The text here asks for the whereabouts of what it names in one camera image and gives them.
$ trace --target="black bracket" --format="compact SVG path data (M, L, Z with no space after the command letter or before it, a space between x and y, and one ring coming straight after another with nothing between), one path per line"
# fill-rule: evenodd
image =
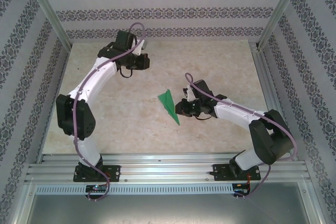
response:
M260 170L258 166L254 166L249 170L238 174L237 177L231 172L229 166L229 164L215 164L212 166L213 172L210 172L210 175L214 176L215 181L248 180L248 175L250 175L250 180L261 180Z
M120 165L103 165L102 171L109 177L110 182L119 182ZM100 175L95 180L92 180L92 178L83 177L82 168L80 165L77 165L75 168L73 182L106 182L106 179L102 175Z

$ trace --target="green paper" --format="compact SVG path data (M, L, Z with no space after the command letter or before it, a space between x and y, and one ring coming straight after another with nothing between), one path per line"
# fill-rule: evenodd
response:
M165 93L160 94L158 96L160 102L163 104L164 108L168 111L169 115L176 121L176 123L179 125L179 118L177 117L175 113L175 105L173 102L173 97L168 89Z

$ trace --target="damask pattern wall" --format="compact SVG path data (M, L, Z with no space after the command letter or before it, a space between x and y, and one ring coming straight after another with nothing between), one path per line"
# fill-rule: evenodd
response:
M41 148L67 52L36 0L0 0L0 223Z
M327 223L336 223L336 0L290 0L264 48Z
M152 40L256 42L278 1L50 0L73 42L109 41L135 21L145 24Z

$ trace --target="purple cable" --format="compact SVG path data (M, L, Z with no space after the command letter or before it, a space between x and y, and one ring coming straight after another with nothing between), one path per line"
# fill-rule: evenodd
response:
M106 179L106 184L107 184L107 190L105 191L105 193L99 197L98 199L91 199L90 198L90 193L88 193L88 199L89 201L99 201L99 200L102 200L104 199L104 197L106 197L107 193L110 191L110 179L109 177L103 173L101 170L97 169L94 165L90 164L84 157L83 155L81 154L79 148L78 148L78 135L77 135L77 115L76 115L76 107L77 107L77 101L78 101L78 98L79 98L79 95L80 95L80 92L83 90L85 84L88 82L88 80L94 75L94 73L96 73L97 71L99 71L100 68L102 68L103 66L105 66L107 63L110 63L114 60L117 60L125 55L128 55L129 53L131 53L135 48L137 48L140 43L144 40L145 38L145 26L140 23L140 22L135 22L131 27L130 27L130 30L135 26L135 25L140 25L142 27L142 35L141 35L141 38L140 40L138 41L138 43L132 47L131 49L127 50L126 52L123 52L122 54L118 55L118 56L115 56L114 58L112 59L109 59L107 61L105 61L104 63L100 64L99 66L97 66L97 68L92 71L83 81L83 83L81 84L81 86L79 87L78 91L77 91L77 94L76 94L76 97L75 97L75 100L73 102L73 108L72 108L72 118L73 118L73 136L74 136L74 145L75 145L75 149L76 149L76 152L78 154L78 156L85 162L88 164L88 166L90 166L91 168L93 168L94 170L96 170L97 172L99 172L101 175L104 176L104 178Z
M269 118L267 118L267 117L265 117L265 116L263 116L263 115L260 115L260 114L258 114L258 113L255 113L255 111L253 111L253 110L249 110L249 109L244 108L244 107L242 107L242 106L240 106L240 105L238 105L238 104L235 104L235 103L233 103L233 102L232 102L232 103L229 103L229 102L226 102L226 101L222 101L222 100L220 100L220 99L218 99L218 98L215 98L214 96L212 96L212 95L210 95L210 94L204 92L203 90L199 89L199 88L193 83L193 82L194 82L194 78L193 78L193 76L192 76L190 73L185 73L184 76L185 76L185 78L187 79L187 81L189 82L189 84L190 84L191 86L193 86L193 88L196 89L198 92L202 93L203 95L206 95L207 97L210 97L211 99L214 99L214 100L217 101L217 102L221 102L221 103L223 103L223 104L225 104L225 105L236 107L236 108L238 108L238 109L240 109L240 110L243 110L243 111L245 111L245 112L247 112L247 113L249 113L249 114L256 115L256 116L258 116L258 117L260 117L260 118L266 120L267 122L273 124L274 126L276 126L277 128L279 128L280 130L282 130L282 131L289 137L289 139L292 141L294 151L293 151L293 154L290 155L290 157L287 157L287 158L280 158L279 160L280 160L280 161L288 161L288 160L291 160L292 158L296 157L297 152L298 152L298 147L297 147L297 145L296 145L295 139L294 139L294 137L293 137L293 136L292 136L292 135L291 135L291 134L284 128L284 127L282 127L280 124L278 124L277 122L275 122L275 121L273 121L273 120L271 120L271 119L269 119ZM269 165L269 166L268 166L268 172L267 172L266 176L262 179L262 181L259 183L259 185L258 185L258 186L257 186L257 187L256 187L256 188L255 188L255 189L248 195L248 196L252 195L255 191L257 191L257 190L260 188L260 186L261 186L261 185L265 182L265 180L267 179L267 177L268 177L270 171L271 171L271 166Z

